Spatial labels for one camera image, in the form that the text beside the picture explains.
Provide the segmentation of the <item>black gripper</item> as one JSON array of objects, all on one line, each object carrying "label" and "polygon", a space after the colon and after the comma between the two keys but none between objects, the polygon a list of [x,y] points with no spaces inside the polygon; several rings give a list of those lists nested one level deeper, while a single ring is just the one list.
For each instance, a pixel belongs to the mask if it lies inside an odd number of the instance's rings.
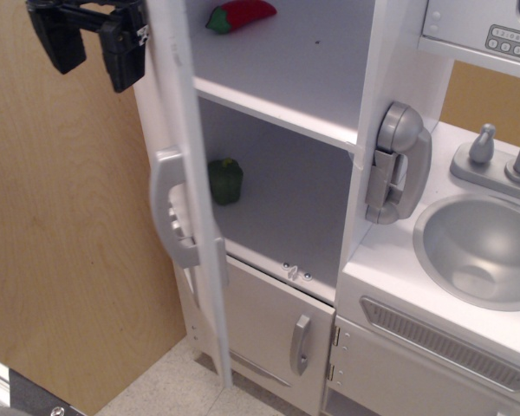
[{"label": "black gripper", "polygon": [[26,7],[38,39],[62,75],[87,58],[77,27],[101,27],[103,60],[114,91],[121,93],[144,76],[149,28],[143,1],[26,1]]}]

